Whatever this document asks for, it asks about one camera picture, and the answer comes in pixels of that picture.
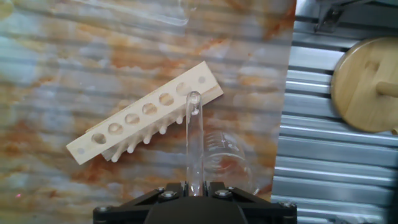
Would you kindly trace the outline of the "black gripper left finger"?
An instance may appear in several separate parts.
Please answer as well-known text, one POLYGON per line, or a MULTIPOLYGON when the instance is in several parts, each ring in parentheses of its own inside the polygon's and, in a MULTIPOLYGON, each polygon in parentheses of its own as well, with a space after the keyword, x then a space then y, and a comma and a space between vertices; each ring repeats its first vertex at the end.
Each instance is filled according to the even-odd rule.
POLYGON ((144 223, 154 205, 186 197, 187 183, 168 183, 119 206, 103 205, 93 210, 93 224, 144 223))

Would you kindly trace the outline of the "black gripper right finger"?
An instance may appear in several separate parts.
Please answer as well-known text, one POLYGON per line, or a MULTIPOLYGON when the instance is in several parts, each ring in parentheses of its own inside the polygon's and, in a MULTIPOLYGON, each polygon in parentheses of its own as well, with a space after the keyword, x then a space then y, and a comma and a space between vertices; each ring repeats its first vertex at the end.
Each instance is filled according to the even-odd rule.
POLYGON ((211 199, 209 223, 297 224, 293 202, 271 203, 238 187, 223 182, 207 182, 206 196, 211 199))

